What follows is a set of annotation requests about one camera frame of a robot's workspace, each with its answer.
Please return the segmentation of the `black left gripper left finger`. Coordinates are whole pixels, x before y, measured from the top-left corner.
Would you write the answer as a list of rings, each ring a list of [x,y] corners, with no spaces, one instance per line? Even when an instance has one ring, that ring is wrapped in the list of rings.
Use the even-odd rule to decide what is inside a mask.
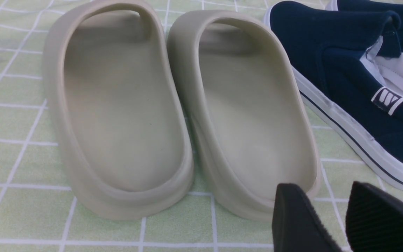
[[[276,189],[272,233],[275,252],[341,252],[304,191],[293,183]]]

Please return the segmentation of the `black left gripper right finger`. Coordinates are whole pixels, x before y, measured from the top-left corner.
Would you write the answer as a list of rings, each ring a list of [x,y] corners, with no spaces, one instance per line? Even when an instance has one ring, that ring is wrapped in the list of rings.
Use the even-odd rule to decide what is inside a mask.
[[[345,226],[354,252],[403,252],[403,201],[370,183],[353,182]]]

